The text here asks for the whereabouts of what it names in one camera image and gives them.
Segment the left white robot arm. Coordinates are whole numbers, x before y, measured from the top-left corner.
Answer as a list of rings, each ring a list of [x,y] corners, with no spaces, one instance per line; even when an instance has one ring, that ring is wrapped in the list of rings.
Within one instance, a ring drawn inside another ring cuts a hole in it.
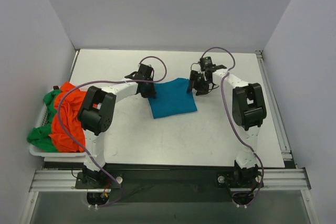
[[[154,69],[141,63],[137,71],[111,86],[88,88],[78,113],[78,120],[86,140],[86,160],[82,173],[92,187],[102,187],[108,177],[102,171],[106,164],[104,135],[111,126],[116,103],[136,94],[143,98],[155,97],[153,77]]]

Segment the orange t shirt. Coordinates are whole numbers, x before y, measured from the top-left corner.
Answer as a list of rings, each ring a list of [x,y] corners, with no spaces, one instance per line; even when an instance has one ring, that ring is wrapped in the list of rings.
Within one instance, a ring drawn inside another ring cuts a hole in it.
[[[50,138],[57,151],[61,153],[83,152],[83,148],[75,143],[63,130],[65,129],[81,144],[85,145],[85,135],[78,120],[78,112],[85,98],[86,92],[75,90],[69,94],[61,104],[60,118],[54,116],[51,123]]]

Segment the right side aluminium rail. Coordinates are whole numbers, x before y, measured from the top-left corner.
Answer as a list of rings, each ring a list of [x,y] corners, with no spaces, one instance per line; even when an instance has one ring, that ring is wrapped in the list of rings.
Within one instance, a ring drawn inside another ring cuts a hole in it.
[[[278,142],[285,168],[268,168],[265,172],[263,190],[310,190],[310,182],[305,168],[295,164],[287,134],[272,90],[261,50],[255,51],[259,69],[264,82],[270,111],[275,125]]]

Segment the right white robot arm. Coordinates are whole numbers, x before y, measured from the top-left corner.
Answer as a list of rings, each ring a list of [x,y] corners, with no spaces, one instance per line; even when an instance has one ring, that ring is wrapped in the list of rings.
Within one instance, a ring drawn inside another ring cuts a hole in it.
[[[200,70],[191,70],[187,92],[206,95],[220,88],[229,123],[243,146],[234,161],[233,182],[245,186],[261,179],[260,161],[256,156],[260,128],[267,116],[262,87],[229,73],[223,65],[215,65],[211,57],[202,56]]]

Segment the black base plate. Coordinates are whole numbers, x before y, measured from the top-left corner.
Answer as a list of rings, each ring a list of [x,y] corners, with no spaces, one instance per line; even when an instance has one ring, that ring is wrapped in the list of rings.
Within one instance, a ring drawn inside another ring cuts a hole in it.
[[[250,201],[258,187],[254,168],[106,164],[104,172],[83,168],[76,189],[88,190],[89,202]]]

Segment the white plastic laundry basket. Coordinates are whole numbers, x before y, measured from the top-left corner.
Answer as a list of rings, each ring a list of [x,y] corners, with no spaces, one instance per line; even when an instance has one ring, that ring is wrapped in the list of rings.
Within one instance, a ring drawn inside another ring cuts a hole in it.
[[[56,111],[57,111],[61,98],[65,96],[65,94],[74,87],[75,86],[71,84],[70,82],[65,82],[61,87],[59,87],[59,89],[61,90],[61,93],[56,97],[56,100],[54,102],[54,107]],[[46,106],[43,103],[43,110],[40,115],[39,122],[36,124],[36,127],[40,127],[46,124],[46,121],[47,121],[46,110],[47,110]],[[34,156],[48,157],[48,158],[71,158],[71,157],[81,157],[85,155],[84,151],[83,152],[72,152],[72,153],[61,153],[61,152],[49,153],[49,152],[42,151],[41,149],[33,146],[32,144],[30,144],[29,152]]]

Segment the teal blue t shirt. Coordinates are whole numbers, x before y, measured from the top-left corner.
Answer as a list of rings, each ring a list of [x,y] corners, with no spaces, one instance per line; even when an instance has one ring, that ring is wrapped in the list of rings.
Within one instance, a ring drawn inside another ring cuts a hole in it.
[[[148,98],[154,119],[197,112],[192,92],[187,93],[188,79],[176,78],[154,87],[155,97]]]

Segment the green t shirt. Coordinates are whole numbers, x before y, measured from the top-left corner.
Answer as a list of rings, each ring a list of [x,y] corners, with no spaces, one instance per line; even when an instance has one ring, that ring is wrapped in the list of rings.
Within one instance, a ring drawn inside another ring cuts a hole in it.
[[[49,153],[58,153],[58,150],[52,142],[50,134],[52,133],[51,123],[53,122],[54,116],[57,113],[54,107],[54,102],[60,93],[61,90],[56,89],[50,91],[44,96],[43,103],[47,109],[46,124],[40,127],[34,127],[27,137],[28,143],[41,149],[42,151]]]

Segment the aluminium frame rail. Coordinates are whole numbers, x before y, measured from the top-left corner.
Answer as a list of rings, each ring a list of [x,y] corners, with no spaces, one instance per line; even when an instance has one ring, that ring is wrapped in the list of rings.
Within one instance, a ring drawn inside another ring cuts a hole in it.
[[[34,173],[30,192],[87,192],[75,187],[77,175],[70,170],[37,170]]]

